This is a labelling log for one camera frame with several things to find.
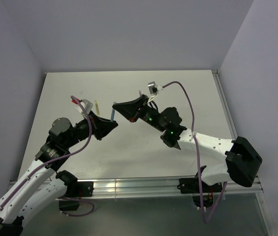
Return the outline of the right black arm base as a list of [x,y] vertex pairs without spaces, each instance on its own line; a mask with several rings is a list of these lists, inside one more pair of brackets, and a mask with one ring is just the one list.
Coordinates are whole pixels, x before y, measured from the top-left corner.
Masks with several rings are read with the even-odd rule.
[[[208,185],[201,182],[202,185],[202,191],[203,191],[203,204],[205,207],[211,207],[214,203],[214,185]],[[177,185],[177,189],[180,190],[181,194],[199,194],[199,182],[198,177],[194,178],[180,178],[179,184]]]

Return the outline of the blue highlighter pen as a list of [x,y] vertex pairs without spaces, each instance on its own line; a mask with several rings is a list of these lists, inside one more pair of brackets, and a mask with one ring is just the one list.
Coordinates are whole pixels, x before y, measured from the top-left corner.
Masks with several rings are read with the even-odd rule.
[[112,109],[110,122],[114,122],[114,116],[115,116],[115,109]]

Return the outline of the yellow highlighter pen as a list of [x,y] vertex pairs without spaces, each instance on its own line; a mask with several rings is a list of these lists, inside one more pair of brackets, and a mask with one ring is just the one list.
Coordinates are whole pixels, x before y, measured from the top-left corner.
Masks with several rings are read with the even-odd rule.
[[96,109],[96,115],[99,116],[100,111],[99,111],[99,104],[98,104],[97,100],[95,100],[95,109]]

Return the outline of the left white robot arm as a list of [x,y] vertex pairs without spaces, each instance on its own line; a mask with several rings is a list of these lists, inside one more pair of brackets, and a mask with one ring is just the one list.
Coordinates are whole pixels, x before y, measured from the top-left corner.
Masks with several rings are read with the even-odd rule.
[[19,236],[26,224],[53,200],[78,194],[78,179],[59,168],[68,159],[69,148],[93,135],[97,140],[117,128],[117,122],[90,112],[88,119],[72,125],[56,119],[46,143],[26,172],[0,198],[0,236]]

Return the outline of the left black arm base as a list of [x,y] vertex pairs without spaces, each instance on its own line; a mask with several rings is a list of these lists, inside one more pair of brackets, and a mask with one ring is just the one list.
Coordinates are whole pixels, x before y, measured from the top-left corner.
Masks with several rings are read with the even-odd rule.
[[70,211],[76,211],[82,204],[86,204],[91,207],[90,211],[86,214],[91,214],[95,210],[93,203],[84,200],[84,197],[91,197],[93,193],[93,182],[75,182],[67,186],[67,190],[63,196],[59,198],[58,208],[59,210],[67,214]]

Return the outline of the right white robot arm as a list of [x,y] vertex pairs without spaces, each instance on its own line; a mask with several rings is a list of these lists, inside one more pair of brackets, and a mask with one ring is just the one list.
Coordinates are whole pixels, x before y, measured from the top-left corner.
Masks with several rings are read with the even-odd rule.
[[221,139],[192,131],[181,125],[182,119],[175,107],[167,107],[162,112],[149,106],[147,95],[123,103],[113,104],[129,122],[138,119],[159,130],[161,140],[169,148],[190,150],[219,160],[214,166],[202,166],[195,188],[204,192],[211,185],[233,181],[243,187],[251,187],[262,158],[250,142],[238,136],[235,140]]

